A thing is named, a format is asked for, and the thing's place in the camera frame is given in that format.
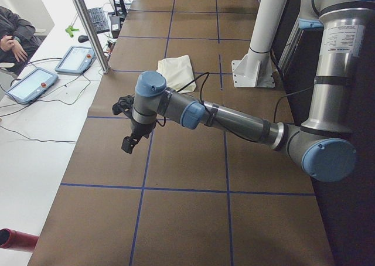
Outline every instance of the white cloth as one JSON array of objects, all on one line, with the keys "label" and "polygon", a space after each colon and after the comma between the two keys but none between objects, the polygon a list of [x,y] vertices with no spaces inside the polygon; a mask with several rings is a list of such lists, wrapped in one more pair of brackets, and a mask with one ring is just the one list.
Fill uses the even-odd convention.
[{"label": "white cloth", "polygon": [[[193,68],[189,55],[178,58],[165,58],[158,62],[157,72],[164,76],[166,85],[176,91],[194,80]],[[190,84],[180,93],[193,92],[196,88],[195,82]]]}]

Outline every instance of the person's hand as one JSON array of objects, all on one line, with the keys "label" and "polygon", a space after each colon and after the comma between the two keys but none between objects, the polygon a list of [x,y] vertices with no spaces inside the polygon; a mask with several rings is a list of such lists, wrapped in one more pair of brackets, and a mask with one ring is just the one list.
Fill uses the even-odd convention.
[{"label": "person's hand", "polygon": [[28,54],[26,53],[26,51],[24,51],[22,45],[17,40],[13,41],[14,46],[12,47],[12,51],[14,57],[16,57],[17,62],[19,62],[20,60],[25,62],[28,59]]},{"label": "person's hand", "polygon": [[0,48],[2,51],[7,52],[10,51],[14,47],[14,42],[17,40],[13,40],[12,36],[3,36],[0,40]]}]

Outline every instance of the tablet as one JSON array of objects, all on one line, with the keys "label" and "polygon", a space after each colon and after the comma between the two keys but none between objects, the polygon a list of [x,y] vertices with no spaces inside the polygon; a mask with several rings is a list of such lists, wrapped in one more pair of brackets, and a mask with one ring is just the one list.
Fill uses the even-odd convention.
[{"label": "tablet", "polygon": [[54,70],[59,74],[83,74],[95,59],[91,47],[71,46]]},{"label": "tablet", "polygon": [[42,68],[36,68],[19,83],[12,86],[5,94],[18,103],[29,103],[46,92],[57,78],[57,74]]}]

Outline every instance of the black mouse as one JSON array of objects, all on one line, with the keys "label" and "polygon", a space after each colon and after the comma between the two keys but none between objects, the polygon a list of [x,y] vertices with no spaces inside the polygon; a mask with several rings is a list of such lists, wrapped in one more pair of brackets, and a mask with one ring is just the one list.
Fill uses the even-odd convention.
[{"label": "black mouse", "polygon": [[81,35],[78,37],[78,42],[86,42],[88,41],[88,36]]}]

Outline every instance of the white table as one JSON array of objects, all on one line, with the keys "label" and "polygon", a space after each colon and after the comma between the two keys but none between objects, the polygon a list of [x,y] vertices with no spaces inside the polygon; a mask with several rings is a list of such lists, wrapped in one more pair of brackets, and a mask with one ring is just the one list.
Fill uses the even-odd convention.
[{"label": "white table", "polygon": [[[85,34],[79,19],[74,27],[80,28],[70,38],[65,28],[70,23],[57,24],[45,39],[31,61],[63,57],[72,45],[89,46],[90,43],[79,43],[78,36]],[[99,34],[102,46],[108,37]],[[54,71],[58,61],[36,63],[38,67]],[[26,67],[19,78],[25,77],[35,67]],[[90,85],[73,105],[61,102],[37,101],[30,107],[7,117],[0,125],[18,131],[29,138],[77,141],[87,110],[91,106],[103,72],[96,60],[85,76]],[[51,92],[74,80],[77,76],[59,75]],[[46,96],[43,100],[59,99],[72,103],[80,91],[88,85],[83,76]],[[8,96],[0,101],[0,106],[14,104]],[[24,106],[12,105],[0,108],[0,115],[14,112]],[[70,160],[75,143],[38,142],[0,128],[0,229],[9,228],[25,233],[39,235],[56,195],[61,178]],[[0,250],[0,266],[27,265],[31,253]]]}]

